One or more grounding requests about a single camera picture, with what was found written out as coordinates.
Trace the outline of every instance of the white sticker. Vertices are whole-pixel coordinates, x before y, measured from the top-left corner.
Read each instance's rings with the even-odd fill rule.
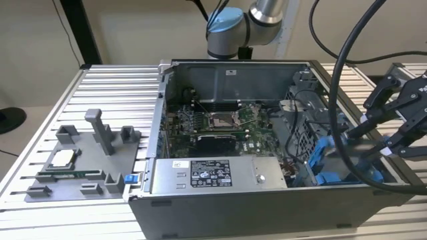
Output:
[[[189,167],[189,161],[173,161],[172,168],[187,169]]]
[[[237,74],[237,70],[225,70],[225,75],[227,76],[233,76]]]

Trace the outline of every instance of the white wall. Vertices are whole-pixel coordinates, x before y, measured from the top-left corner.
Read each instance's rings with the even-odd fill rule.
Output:
[[[252,0],[228,6],[249,9]],[[203,1],[211,12],[216,0]],[[157,64],[161,59],[205,58],[207,22],[185,0],[87,0],[84,7],[107,63]],[[275,45],[257,46],[253,58],[269,59]]]
[[[374,0],[322,0],[314,13],[314,29],[323,44],[338,54],[347,36]],[[302,0],[286,58],[335,59],[318,47],[308,29],[314,0]],[[427,51],[427,0],[388,0],[363,29],[348,58],[368,59],[400,51]],[[402,56],[359,68],[368,75],[383,75],[391,63],[426,63],[427,56]]]
[[[77,69],[51,0],[0,0],[0,107],[53,105]]]
[[[252,1],[231,0],[229,5],[247,10]],[[216,2],[203,0],[208,11]],[[286,58],[330,63],[334,59],[315,45],[308,32],[312,2],[300,1]],[[371,2],[320,1],[315,29],[334,51]],[[84,0],[84,7],[105,64],[155,65],[160,59],[207,56],[205,21],[192,2]],[[388,0],[356,41],[351,58],[427,51],[426,9],[426,0]],[[275,50],[275,45],[257,46],[253,58],[271,59]],[[0,54],[0,107],[53,105],[77,72],[77,63],[51,0],[0,0]],[[383,74],[391,62],[427,59],[407,56],[360,68],[367,74]]]

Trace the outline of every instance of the gray 3d-printed holder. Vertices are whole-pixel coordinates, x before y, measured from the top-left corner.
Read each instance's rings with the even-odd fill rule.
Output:
[[[59,143],[27,190],[25,202],[121,198],[141,133],[132,126],[111,131],[101,114],[100,109],[85,112],[84,119],[95,132],[77,132],[73,125],[60,126]],[[73,150],[73,157],[67,165],[53,166],[55,154],[61,150]]]

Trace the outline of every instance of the motherboard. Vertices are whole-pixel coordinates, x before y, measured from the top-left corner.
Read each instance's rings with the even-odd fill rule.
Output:
[[[276,157],[283,173],[295,174],[269,121],[271,108],[260,102],[215,105],[193,101],[169,106],[169,158]]]

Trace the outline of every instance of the black floor lamp base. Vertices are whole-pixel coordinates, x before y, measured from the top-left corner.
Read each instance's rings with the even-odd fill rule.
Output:
[[[27,113],[17,107],[8,107],[0,110],[0,134],[16,129],[27,119]]]

